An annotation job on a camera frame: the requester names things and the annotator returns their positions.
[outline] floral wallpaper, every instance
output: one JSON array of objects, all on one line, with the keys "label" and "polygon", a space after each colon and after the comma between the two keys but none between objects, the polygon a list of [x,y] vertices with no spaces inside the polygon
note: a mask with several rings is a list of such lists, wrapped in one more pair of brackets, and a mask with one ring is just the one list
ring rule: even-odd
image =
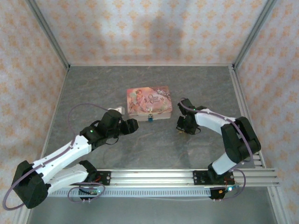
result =
[{"label": "floral wallpaper", "polygon": [[[24,0],[0,1],[0,199],[17,165],[40,156],[65,69]],[[13,192],[10,207],[19,205]],[[0,223],[15,212],[0,206]]]},{"label": "floral wallpaper", "polygon": [[278,168],[287,208],[299,223],[299,11],[278,0],[238,76],[269,167]]},{"label": "floral wallpaper", "polygon": [[266,0],[37,3],[70,64],[229,64]]}]

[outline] wall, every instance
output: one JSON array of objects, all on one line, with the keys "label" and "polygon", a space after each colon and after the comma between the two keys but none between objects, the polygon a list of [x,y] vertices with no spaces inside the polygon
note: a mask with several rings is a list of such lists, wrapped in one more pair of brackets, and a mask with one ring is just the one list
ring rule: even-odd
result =
[{"label": "wall", "polygon": [[278,168],[287,207],[299,223],[299,11],[278,0],[238,76],[267,166]]},{"label": "wall", "polygon": [[[17,165],[40,156],[65,70],[24,0],[0,1],[0,199]],[[19,205],[16,194],[9,207]],[[0,206],[0,222],[15,212]]]},{"label": "wall", "polygon": [[229,64],[266,0],[37,3],[71,64]]}]

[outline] patterned wallpaper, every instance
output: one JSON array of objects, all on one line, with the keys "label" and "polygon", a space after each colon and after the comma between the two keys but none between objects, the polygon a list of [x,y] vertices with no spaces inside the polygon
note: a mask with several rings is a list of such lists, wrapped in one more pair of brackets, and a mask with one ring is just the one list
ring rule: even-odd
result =
[{"label": "patterned wallpaper", "polygon": [[[0,199],[16,166],[40,155],[65,70],[24,0],[0,1]],[[20,204],[15,193],[10,207]],[[0,206],[0,223],[15,212]]]},{"label": "patterned wallpaper", "polygon": [[287,208],[299,223],[299,11],[278,0],[238,70],[269,167],[279,168]]},{"label": "patterned wallpaper", "polygon": [[37,3],[71,64],[229,64],[266,0]]}]

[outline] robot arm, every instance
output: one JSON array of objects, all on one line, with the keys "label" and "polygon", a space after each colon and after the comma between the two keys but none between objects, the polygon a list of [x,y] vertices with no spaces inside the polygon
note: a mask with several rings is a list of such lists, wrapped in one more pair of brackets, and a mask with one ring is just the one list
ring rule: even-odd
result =
[{"label": "robot arm", "polygon": [[93,180],[96,169],[88,161],[64,169],[74,160],[102,146],[110,138],[119,138],[138,129],[135,119],[124,121],[119,109],[109,109],[102,120],[93,122],[84,128],[75,140],[69,142],[57,151],[29,164],[23,161],[17,167],[12,185],[27,174],[15,187],[14,191],[27,208],[39,205],[47,195],[70,184]]},{"label": "robot arm", "polygon": [[261,149],[261,144],[247,118],[225,117],[203,106],[195,108],[189,99],[184,99],[181,103],[178,106],[185,117],[179,117],[177,129],[195,134],[199,126],[204,126],[222,135],[225,153],[208,166],[208,174],[213,182],[250,156],[243,139],[231,122],[239,127],[252,153]]}]

